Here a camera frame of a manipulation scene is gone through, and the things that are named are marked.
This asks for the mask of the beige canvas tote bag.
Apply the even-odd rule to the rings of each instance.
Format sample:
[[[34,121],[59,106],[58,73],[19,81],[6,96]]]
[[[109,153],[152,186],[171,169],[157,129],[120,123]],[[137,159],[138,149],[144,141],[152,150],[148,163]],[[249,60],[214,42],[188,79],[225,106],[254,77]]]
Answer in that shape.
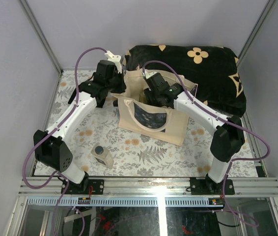
[[[143,103],[143,90],[148,88],[142,70],[126,71],[126,90],[112,95],[117,98],[119,127],[181,146],[186,136],[189,116],[166,107]]]

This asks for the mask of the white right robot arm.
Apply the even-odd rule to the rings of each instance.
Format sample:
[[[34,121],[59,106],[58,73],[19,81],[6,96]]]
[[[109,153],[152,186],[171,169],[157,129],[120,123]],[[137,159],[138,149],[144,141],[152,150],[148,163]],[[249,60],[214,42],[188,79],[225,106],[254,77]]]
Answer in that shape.
[[[212,136],[210,152],[213,155],[211,169],[205,177],[200,193],[219,194],[223,189],[223,179],[234,154],[238,153],[245,142],[241,119],[227,117],[214,111],[192,96],[187,89],[175,83],[169,85],[158,72],[144,73],[148,88],[144,94],[148,104],[157,107],[173,108],[187,114]]]

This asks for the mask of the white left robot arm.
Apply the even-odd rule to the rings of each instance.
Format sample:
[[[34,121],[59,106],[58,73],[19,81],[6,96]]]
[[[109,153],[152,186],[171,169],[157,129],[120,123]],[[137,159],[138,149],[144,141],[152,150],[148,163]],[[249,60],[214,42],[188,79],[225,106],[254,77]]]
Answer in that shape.
[[[110,90],[125,90],[120,60],[120,56],[112,56],[99,61],[93,79],[78,86],[63,115],[46,131],[37,130],[33,136],[36,160],[61,173],[79,194],[89,190],[88,174],[74,163],[67,142],[86,115],[103,107]]]

